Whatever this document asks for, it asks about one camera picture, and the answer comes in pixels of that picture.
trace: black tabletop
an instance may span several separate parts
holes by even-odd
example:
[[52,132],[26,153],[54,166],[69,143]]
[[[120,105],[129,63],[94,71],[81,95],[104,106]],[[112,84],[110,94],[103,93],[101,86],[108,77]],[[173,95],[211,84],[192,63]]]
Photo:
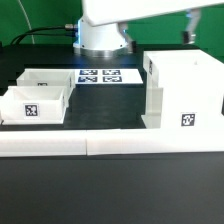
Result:
[[[103,60],[75,56],[70,46],[8,46],[0,53],[0,88],[3,94],[24,68],[38,66],[138,68],[145,81],[144,49],[179,48],[140,46],[137,54]],[[78,87],[65,124],[37,129],[144,128],[139,119],[144,94],[145,84]],[[110,108],[102,100],[94,105],[93,98],[102,95],[123,104]],[[91,122],[99,113],[101,117]],[[83,116],[79,124],[70,123],[78,116]],[[223,208],[222,152],[0,159],[1,224],[222,224]]]

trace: white platform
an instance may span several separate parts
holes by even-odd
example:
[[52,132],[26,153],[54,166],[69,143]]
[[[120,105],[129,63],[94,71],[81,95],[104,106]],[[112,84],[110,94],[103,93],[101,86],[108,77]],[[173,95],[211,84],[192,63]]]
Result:
[[142,84],[138,69],[75,69],[75,83],[79,85]]

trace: white tray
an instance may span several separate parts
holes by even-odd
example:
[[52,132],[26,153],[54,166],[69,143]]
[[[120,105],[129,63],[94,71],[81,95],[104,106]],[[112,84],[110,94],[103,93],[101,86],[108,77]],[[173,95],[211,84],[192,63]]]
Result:
[[63,123],[66,99],[64,87],[9,86],[1,100],[4,124]]
[[64,86],[67,99],[75,88],[72,69],[25,69],[16,81],[18,86]]

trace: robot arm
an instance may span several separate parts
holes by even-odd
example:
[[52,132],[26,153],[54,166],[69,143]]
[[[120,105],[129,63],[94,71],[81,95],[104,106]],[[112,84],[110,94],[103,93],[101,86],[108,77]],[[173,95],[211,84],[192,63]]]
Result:
[[222,3],[224,0],[82,0],[84,16],[91,26],[120,23]]
[[190,23],[183,32],[185,44],[194,42],[200,8],[224,4],[224,0],[82,0],[76,53],[111,57],[133,51],[133,41],[125,32],[127,22],[141,18],[189,10]]

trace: open white box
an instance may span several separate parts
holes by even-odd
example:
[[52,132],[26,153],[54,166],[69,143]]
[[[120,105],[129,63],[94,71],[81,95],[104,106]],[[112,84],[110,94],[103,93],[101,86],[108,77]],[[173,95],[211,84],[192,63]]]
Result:
[[64,86],[66,99],[75,88],[72,69],[25,69],[16,81],[18,86]]
[[201,50],[148,51],[147,128],[224,128],[224,65]]
[[3,125],[63,123],[64,95],[63,86],[9,86],[1,100]]

